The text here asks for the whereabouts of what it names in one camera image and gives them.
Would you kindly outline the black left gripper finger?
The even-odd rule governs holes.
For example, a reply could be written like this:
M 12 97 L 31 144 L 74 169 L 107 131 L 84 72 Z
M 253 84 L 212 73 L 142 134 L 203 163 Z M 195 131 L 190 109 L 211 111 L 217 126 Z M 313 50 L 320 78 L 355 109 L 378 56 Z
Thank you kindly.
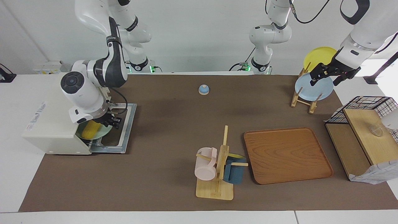
M 334 85 L 334 86 L 337 86 L 338 84 L 340 84 L 342 81 L 344 81 L 344 80 L 346 80 L 346 79 L 348 79 L 348 78 L 347 78 L 347 74 L 339 75 L 339 76 L 337 76 L 337 77 L 334 79 L 333 85 Z
M 310 72 L 310 85 L 314 86 L 320 79 L 326 78 L 326 66 L 324 64 L 317 64 Z

